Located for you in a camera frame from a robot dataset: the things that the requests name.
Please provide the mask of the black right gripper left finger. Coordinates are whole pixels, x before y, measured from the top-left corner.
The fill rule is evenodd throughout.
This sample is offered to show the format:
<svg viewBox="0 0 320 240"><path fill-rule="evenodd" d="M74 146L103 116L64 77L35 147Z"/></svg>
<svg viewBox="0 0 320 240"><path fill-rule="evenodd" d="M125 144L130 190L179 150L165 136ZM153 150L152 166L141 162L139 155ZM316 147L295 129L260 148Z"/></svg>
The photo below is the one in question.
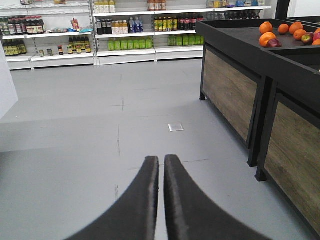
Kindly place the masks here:
<svg viewBox="0 0 320 240"><path fill-rule="evenodd" d="M153 240L159 201L159 158L147 156L122 196L70 240Z"/></svg>

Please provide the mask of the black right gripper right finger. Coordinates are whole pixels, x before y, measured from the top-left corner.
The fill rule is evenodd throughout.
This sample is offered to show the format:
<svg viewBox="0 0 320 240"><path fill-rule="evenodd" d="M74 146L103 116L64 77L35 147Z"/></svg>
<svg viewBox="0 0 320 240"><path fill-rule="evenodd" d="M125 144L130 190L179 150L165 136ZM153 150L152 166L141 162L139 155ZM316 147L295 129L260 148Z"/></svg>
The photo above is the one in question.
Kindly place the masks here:
<svg viewBox="0 0 320 240"><path fill-rule="evenodd" d="M265 240L213 202L177 155L164 158L164 208L170 240Z"/></svg>

